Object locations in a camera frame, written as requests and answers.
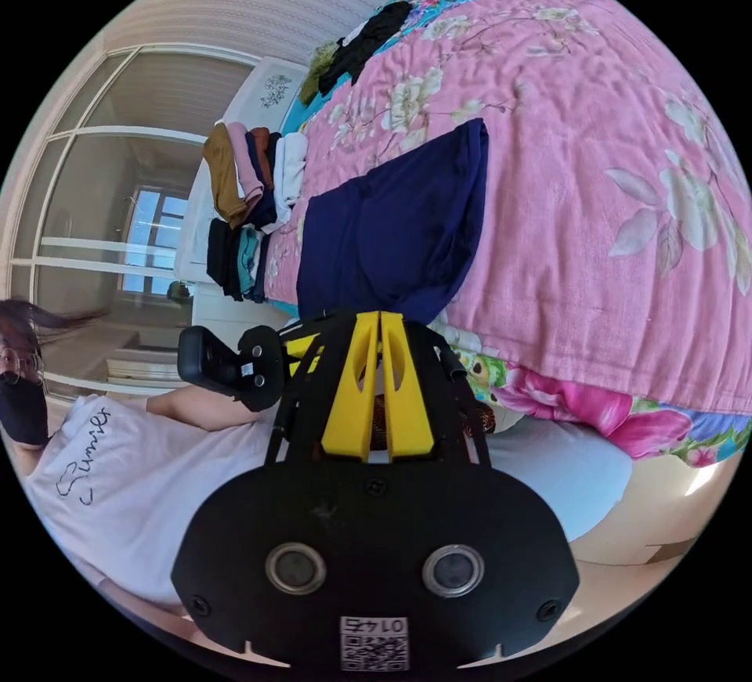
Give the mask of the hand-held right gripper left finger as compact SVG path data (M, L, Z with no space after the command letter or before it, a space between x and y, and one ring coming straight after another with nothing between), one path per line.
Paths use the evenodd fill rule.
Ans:
M370 452L374 389L378 368L378 312L356 317L321 445L327 455Z

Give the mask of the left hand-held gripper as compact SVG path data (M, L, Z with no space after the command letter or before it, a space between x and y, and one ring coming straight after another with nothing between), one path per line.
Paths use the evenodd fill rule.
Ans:
M238 344L238 385L234 398L253 413L272 408L296 374L312 373L319 362L303 357L324 329L328 316L293 320L278 330L260 325Z

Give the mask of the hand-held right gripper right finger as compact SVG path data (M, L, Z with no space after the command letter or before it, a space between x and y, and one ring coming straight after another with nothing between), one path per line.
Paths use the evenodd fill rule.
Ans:
M390 456L427 456L434 440L403 317L381 313L381 354Z

